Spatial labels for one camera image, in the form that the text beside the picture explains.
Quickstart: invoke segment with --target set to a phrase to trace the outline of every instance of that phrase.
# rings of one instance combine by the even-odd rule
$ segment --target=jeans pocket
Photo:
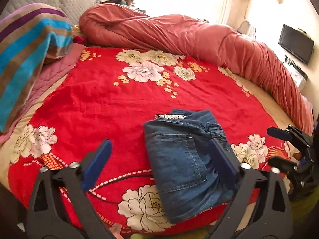
[[[191,188],[206,181],[207,170],[192,134],[157,135],[146,141],[146,147],[159,192]]]

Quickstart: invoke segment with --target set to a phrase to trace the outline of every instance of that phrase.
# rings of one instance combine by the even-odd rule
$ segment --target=blue stripe
[[[10,62],[12,58],[14,58],[20,51],[25,49],[31,42],[33,42],[40,33],[43,28],[47,26],[51,26],[52,28],[64,28],[67,30],[71,30],[70,24],[64,21],[51,20],[48,18],[40,20],[31,30],[27,33],[19,37],[15,42],[11,43],[0,55],[0,74],[3,73],[6,65]],[[57,43],[54,45],[59,46],[59,40],[57,39]]]
[[[15,72],[12,80],[7,85],[2,97],[0,98],[0,130],[4,128],[7,118],[17,102],[21,91],[30,79],[30,76],[39,63],[44,59],[49,45],[54,43],[53,41],[55,41],[57,45],[69,44],[72,37],[67,37],[66,39],[65,37],[63,38],[64,39],[61,39],[61,36],[57,36],[54,32],[49,33],[44,42],[29,55],[29,57]]]

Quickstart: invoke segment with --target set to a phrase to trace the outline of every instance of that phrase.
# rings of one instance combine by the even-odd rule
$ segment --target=blue gripper pad
[[[217,139],[208,142],[208,152],[218,172],[218,177],[225,186],[232,191],[238,190],[238,173],[240,163],[237,157],[231,152],[226,152]]]
[[[112,142],[108,139],[104,140],[100,147],[96,150],[95,156],[89,165],[83,170],[83,179],[81,188],[84,192],[93,188],[98,177],[100,176],[104,166],[109,160],[112,153]]]

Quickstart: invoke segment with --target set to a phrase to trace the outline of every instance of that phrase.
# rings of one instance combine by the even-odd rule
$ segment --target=red cloth
[[[113,142],[112,155],[88,197],[108,226],[120,223],[123,234],[146,232],[145,226],[141,231],[130,227],[129,218],[119,213],[120,204],[125,205],[127,195],[137,195],[139,189],[154,185],[142,125],[153,120],[155,114],[168,114],[173,108],[210,110],[231,144],[246,144],[249,136],[258,134],[265,138],[263,143],[268,148],[266,162],[273,155],[287,158],[284,143],[266,133],[268,127],[276,126],[270,115],[252,94],[221,73],[216,65],[186,56],[184,60],[178,59],[178,64],[186,69],[191,67],[195,80],[183,80],[174,73],[175,66],[166,65],[164,71],[156,67],[165,77],[162,81],[139,82],[130,79],[134,75],[128,72],[129,64],[116,59],[122,49],[86,50],[62,85],[44,100],[29,122],[33,128],[54,128],[54,135],[50,130],[44,132],[44,136],[50,136],[46,140],[50,152],[36,159],[24,155],[25,158],[21,156],[10,165],[10,188],[26,207],[42,164],[51,169],[66,167],[70,162],[81,161],[87,152],[94,151],[103,139],[109,138]],[[41,137],[41,129],[34,130],[35,136]],[[259,169],[269,170],[269,166],[260,163]],[[72,222],[80,226],[63,190],[62,195]],[[161,210],[156,197],[152,200],[151,206]],[[214,207],[193,219],[153,232],[174,234],[208,225],[218,219],[225,207]],[[150,220],[157,221],[157,218],[148,217]]]
[[[226,65],[271,94],[298,128],[312,134],[312,113],[275,53],[264,43],[229,26],[207,24],[178,14],[150,18],[118,4],[90,7],[81,15],[79,25],[93,44],[157,49]]]

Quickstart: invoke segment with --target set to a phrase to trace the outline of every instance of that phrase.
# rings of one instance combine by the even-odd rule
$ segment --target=denim shorts
[[[154,180],[168,220],[178,223],[232,198],[208,155],[208,141],[217,138],[235,157],[226,134],[210,111],[174,109],[184,119],[157,118],[144,127]]]

